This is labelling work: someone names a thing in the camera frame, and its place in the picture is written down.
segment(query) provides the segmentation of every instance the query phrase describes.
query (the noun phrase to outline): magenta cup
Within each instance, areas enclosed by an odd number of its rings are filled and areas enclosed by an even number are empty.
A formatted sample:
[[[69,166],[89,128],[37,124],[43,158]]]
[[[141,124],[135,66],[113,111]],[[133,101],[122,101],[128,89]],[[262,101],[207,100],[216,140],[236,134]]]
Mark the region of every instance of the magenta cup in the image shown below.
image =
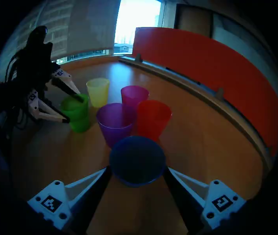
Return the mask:
[[[112,103],[100,108],[97,121],[109,147],[131,135],[137,118],[136,110],[126,104]]]
[[[147,100],[149,91],[140,86],[127,86],[121,89],[123,104],[134,108],[144,100]]]

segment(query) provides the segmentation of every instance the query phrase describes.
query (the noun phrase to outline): red panel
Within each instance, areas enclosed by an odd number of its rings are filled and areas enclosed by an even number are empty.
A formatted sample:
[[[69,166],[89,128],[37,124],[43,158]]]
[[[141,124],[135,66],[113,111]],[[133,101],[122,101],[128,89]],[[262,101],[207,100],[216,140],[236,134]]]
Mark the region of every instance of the red panel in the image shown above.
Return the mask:
[[[242,55],[199,34],[137,28],[133,56],[168,67],[217,91],[257,129],[271,155],[278,150],[278,97],[263,74]]]

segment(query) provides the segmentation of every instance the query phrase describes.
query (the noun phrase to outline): robotic arm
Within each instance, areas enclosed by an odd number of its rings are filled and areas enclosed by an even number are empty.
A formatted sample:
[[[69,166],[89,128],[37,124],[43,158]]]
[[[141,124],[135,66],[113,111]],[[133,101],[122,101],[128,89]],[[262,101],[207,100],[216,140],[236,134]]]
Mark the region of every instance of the robotic arm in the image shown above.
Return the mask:
[[[85,234],[111,175],[107,166],[68,185],[53,181],[28,204],[57,229]],[[163,177],[190,235],[218,228],[246,202],[220,180],[205,184],[169,167]]]
[[[19,96],[12,101],[12,107],[20,107],[34,121],[46,119],[50,121],[69,122],[69,118],[54,108],[51,102],[45,98],[46,83],[60,88],[65,93],[82,102],[82,98],[71,79],[71,75],[63,71],[59,65],[51,62],[53,44],[44,44],[47,33],[45,26],[39,26],[29,35],[25,48],[18,51],[11,59],[16,60],[7,77],[9,65],[5,75],[6,83],[13,83],[18,90],[22,90]]]

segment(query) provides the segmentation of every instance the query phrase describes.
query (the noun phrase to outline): sky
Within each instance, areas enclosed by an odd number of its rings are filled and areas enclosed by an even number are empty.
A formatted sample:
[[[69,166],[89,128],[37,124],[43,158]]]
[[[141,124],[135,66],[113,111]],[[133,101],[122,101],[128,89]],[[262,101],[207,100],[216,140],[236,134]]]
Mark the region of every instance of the sky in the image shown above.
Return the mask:
[[[157,0],[121,0],[115,43],[133,44],[137,27],[156,27],[160,8]]]

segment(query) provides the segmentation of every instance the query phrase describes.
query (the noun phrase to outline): stacked cup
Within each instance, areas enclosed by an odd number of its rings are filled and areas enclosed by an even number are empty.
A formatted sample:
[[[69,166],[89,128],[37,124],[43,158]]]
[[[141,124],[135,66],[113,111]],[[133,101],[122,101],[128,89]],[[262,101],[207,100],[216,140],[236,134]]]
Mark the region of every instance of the stacked cup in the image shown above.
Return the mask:
[[[77,101],[72,96],[65,98],[61,103],[61,111],[69,117],[72,130],[74,132],[84,132],[89,126],[88,115],[88,96],[85,94],[79,94],[83,99],[83,103]]]
[[[109,147],[112,172],[124,184],[139,187],[160,177],[165,169],[165,155],[155,143],[171,118],[170,108],[162,102],[147,100],[149,91],[140,86],[121,89],[122,103],[107,104],[109,80],[96,78],[87,82],[92,105],[99,108],[96,117]],[[84,102],[72,97],[62,102],[62,111],[70,118],[75,132],[89,127],[88,97]],[[131,136],[137,125],[137,135]]]

